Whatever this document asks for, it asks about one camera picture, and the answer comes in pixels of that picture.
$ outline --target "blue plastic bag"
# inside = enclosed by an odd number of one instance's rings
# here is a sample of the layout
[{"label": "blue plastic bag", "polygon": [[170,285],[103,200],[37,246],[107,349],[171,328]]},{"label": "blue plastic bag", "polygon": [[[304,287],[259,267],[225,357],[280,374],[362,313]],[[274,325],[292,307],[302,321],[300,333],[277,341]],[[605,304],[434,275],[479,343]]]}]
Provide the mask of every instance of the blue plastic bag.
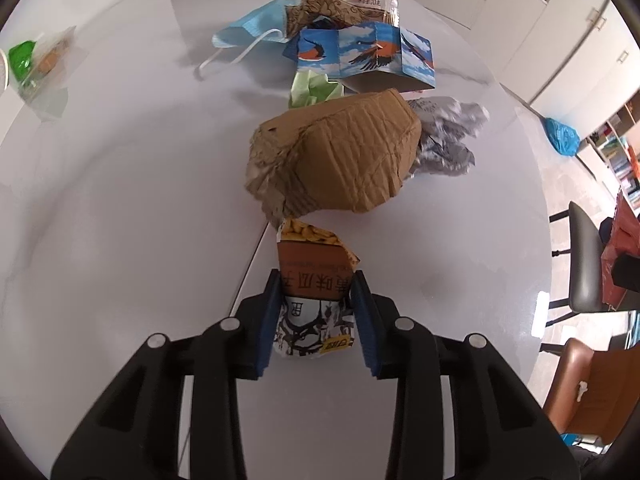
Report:
[{"label": "blue plastic bag", "polygon": [[580,137],[571,126],[554,119],[545,119],[546,138],[560,155],[574,156],[578,153]]}]

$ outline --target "green paper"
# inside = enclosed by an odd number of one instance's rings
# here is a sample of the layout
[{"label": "green paper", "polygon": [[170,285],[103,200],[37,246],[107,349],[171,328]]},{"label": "green paper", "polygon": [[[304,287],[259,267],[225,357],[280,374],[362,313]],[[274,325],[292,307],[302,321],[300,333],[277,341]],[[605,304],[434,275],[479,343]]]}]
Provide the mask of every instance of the green paper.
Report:
[{"label": "green paper", "polygon": [[311,70],[297,72],[291,85],[289,108],[311,106],[343,95],[344,87],[337,81],[329,81],[326,74]]},{"label": "green paper", "polygon": [[22,82],[31,71],[31,55],[35,46],[35,41],[25,41],[9,49],[7,55],[9,66],[19,82]]}]

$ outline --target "crumpled aluminum foil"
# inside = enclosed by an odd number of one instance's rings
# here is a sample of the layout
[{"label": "crumpled aluminum foil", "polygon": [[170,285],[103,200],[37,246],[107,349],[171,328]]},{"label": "crumpled aluminum foil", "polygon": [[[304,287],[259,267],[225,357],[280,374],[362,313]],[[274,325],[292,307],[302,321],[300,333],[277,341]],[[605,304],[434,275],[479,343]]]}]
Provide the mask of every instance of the crumpled aluminum foil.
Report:
[{"label": "crumpled aluminum foil", "polygon": [[422,133],[408,178],[416,173],[467,174],[476,158],[462,140],[478,136],[489,120],[486,108],[444,96],[416,99],[409,106],[420,117]]}]

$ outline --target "chair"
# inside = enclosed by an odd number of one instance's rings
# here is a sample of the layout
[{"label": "chair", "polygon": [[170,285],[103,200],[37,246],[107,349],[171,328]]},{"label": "chair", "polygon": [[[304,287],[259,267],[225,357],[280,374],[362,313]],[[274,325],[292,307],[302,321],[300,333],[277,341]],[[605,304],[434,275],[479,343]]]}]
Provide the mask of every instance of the chair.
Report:
[{"label": "chair", "polygon": [[[564,347],[543,343],[540,349],[560,356],[543,406],[558,433],[596,435],[611,444],[640,396],[640,345],[597,352],[570,338]],[[588,390],[577,402],[581,381]]]},{"label": "chair", "polygon": [[[549,309],[569,306],[571,312],[546,322],[546,326],[565,321],[582,313],[608,312],[608,304],[602,303],[602,265],[600,255],[604,244],[600,240],[597,227],[587,213],[575,202],[569,202],[569,209],[551,215],[553,223],[569,217],[571,248],[553,251],[552,256],[571,254],[569,272],[569,297],[549,303]],[[640,309],[640,294],[628,290],[616,311]]]},{"label": "chair", "polygon": [[581,471],[582,480],[632,480],[640,472],[640,402],[609,450]]}]

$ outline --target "brown cardboard box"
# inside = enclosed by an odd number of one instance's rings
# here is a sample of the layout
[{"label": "brown cardboard box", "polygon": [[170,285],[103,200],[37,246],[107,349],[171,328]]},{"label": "brown cardboard box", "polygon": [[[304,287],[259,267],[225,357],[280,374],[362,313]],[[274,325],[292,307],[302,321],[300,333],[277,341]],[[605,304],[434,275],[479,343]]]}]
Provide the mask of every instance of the brown cardboard box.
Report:
[{"label": "brown cardboard box", "polygon": [[419,138],[394,89],[294,108],[255,131],[246,188],[274,225],[317,209],[366,212],[398,193]]}]

